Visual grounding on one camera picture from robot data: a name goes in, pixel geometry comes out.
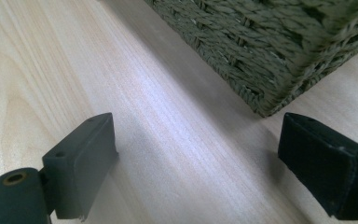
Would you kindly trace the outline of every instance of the wooden floor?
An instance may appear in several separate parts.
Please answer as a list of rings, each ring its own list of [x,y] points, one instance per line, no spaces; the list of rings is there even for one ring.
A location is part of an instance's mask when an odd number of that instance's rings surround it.
[[[358,142],[358,55],[261,119],[143,0],[0,0],[0,175],[109,111],[119,161],[87,223],[338,223],[277,147],[287,111]]]

